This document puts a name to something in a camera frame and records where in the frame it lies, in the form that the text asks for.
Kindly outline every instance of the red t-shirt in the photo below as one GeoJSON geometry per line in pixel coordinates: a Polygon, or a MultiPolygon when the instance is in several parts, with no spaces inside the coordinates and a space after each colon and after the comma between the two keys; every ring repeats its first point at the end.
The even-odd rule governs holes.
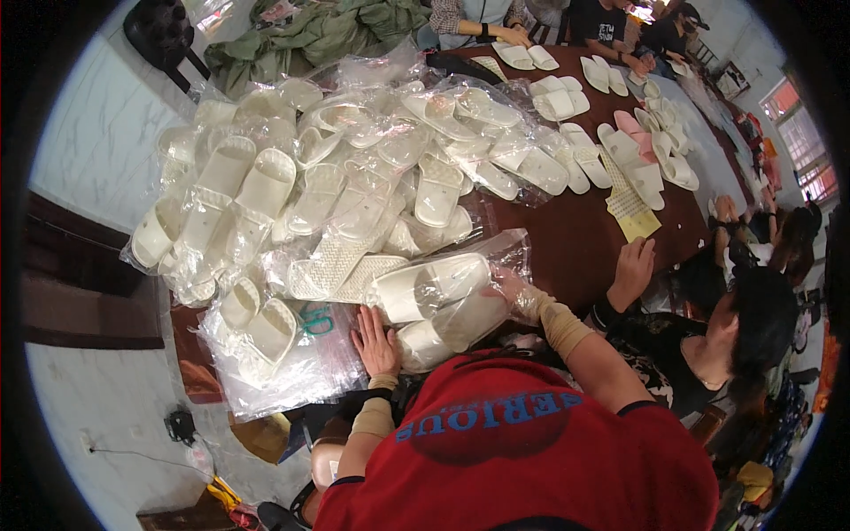
{"type": "Polygon", "coordinates": [[[709,529],[706,452],[656,402],[618,415],[539,364],[440,366],[314,529],[709,529]]]}

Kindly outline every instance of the person in black shirt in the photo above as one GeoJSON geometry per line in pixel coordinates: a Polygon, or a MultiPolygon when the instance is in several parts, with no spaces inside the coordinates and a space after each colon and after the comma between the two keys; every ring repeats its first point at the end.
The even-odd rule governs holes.
{"type": "Polygon", "coordinates": [[[688,45],[688,37],[698,27],[709,29],[696,8],[682,2],[666,17],[645,27],[633,55],[638,58],[651,55],[655,63],[652,73],[675,80],[676,74],[668,61],[680,64],[687,61],[685,48],[688,45]]]}
{"type": "Polygon", "coordinates": [[[569,6],[570,45],[587,46],[596,55],[617,60],[645,76],[655,64],[639,59],[626,51],[623,36],[626,33],[627,0],[574,0],[569,6]]]}
{"type": "Polygon", "coordinates": [[[647,391],[679,418],[702,411],[727,381],[729,397],[749,403],[793,339],[798,309],[791,285],[772,269],[736,271],[708,323],[629,311],[649,284],[654,246],[643,238],[623,246],[614,284],[586,323],[605,334],[647,391]]]}

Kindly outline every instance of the brown table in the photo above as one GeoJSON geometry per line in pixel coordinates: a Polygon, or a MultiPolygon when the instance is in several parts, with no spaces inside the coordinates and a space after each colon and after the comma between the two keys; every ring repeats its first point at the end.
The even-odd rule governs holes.
{"type": "MultiPolygon", "coordinates": [[[[638,101],[631,94],[623,98],[613,93],[603,94],[585,81],[581,72],[581,56],[590,56],[586,48],[546,46],[560,64],[555,71],[519,71],[499,64],[508,79],[527,78],[534,82],[543,77],[573,76],[581,82],[590,100],[589,112],[570,121],[584,127],[598,142],[596,129],[600,123],[614,125],[614,111],[632,112],[638,101]]],[[[489,55],[496,57],[492,47],[461,48],[446,52],[463,57],[489,55]]],[[[605,199],[609,189],[592,186],[583,195],[569,189],[535,209],[493,200],[500,229],[525,227],[531,238],[531,268],[535,284],[569,304],[576,311],[588,308],[602,296],[614,280],[620,248],[626,243],[620,226],[607,211],[605,199]]],[[[711,233],[702,218],[693,192],[665,182],[664,210],[656,212],[661,228],[655,231],[655,270],[660,271],[683,262],[699,250],[700,240],[706,244],[711,233]]]]}

